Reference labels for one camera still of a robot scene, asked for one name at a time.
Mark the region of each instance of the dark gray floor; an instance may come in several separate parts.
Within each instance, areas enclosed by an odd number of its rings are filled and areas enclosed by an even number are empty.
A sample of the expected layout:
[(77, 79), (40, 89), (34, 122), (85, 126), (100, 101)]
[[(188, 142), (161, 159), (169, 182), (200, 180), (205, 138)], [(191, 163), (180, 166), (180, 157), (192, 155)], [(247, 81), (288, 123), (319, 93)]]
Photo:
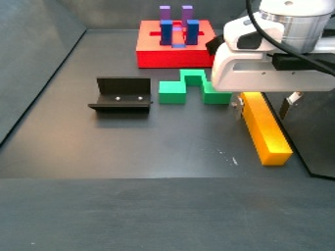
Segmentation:
[(332, 251), (333, 181), (0, 182), (1, 250)]
[[(332, 251), (333, 182), (297, 155), (261, 167), (244, 122), (196, 87), (158, 105), (177, 70), (136, 68), (136, 34), (85, 34), (0, 149), (1, 250)], [(102, 75), (152, 78), (146, 118), (88, 108)], [(73, 179), (90, 177), (122, 178)]]
[[(177, 69), (138, 70), (136, 30), (89, 31), (0, 149), (0, 177), (305, 177), (293, 155), (281, 168), (260, 165), (244, 121), (204, 105), (197, 87), (185, 105), (157, 103), (158, 80)], [(97, 115), (97, 76), (148, 76), (148, 117)]]

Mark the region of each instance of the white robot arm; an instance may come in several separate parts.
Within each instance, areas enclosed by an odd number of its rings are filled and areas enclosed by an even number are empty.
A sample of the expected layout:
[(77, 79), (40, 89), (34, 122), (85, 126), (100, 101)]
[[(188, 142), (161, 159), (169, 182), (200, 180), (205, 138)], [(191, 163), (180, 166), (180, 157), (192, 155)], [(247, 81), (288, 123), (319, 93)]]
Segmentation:
[[(328, 91), (335, 87), (329, 65), (319, 71), (277, 48), (308, 54), (309, 61), (335, 57), (335, 37), (320, 38), (335, 9), (333, 0), (263, 0), (259, 12), (227, 23), (217, 49), (212, 84), (219, 91)], [(260, 35), (253, 22), (275, 43)]]

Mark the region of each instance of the yellow bar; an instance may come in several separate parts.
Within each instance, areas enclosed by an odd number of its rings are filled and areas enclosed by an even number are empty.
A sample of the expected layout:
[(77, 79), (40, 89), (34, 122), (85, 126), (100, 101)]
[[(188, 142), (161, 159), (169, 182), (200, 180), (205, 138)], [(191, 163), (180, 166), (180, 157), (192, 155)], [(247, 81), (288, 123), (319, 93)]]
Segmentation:
[(283, 166), (292, 149), (260, 92), (243, 92), (243, 117), (263, 166)]

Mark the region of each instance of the purple block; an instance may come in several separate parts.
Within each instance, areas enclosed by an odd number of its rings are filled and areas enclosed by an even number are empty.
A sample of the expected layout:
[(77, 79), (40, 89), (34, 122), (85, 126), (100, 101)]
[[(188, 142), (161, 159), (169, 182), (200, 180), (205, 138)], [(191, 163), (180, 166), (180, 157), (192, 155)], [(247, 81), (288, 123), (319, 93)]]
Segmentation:
[(181, 10), (181, 26), (187, 27), (187, 20), (192, 20), (193, 17), (193, 7), (191, 5), (183, 5)]
[(161, 18), (161, 20), (169, 20), (170, 19), (170, 7), (169, 7), (169, 5), (161, 5), (160, 6), (160, 18)]

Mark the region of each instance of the green block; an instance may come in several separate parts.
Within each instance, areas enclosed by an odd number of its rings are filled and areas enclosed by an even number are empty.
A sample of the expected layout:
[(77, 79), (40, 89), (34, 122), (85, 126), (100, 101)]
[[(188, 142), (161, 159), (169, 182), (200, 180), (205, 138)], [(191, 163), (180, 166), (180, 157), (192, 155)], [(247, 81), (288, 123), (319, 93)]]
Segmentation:
[(216, 91), (212, 82), (203, 83), (203, 103), (208, 105), (227, 105), (231, 103), (232, 93)]
[(181, 69), (180, 81), (184, 81), (188, 86), (201, 86), (203, 82), (207, 82), (204, 70)]
[(160, 81), (160, 104), (185, 103), (185, 84), (180, 81)]

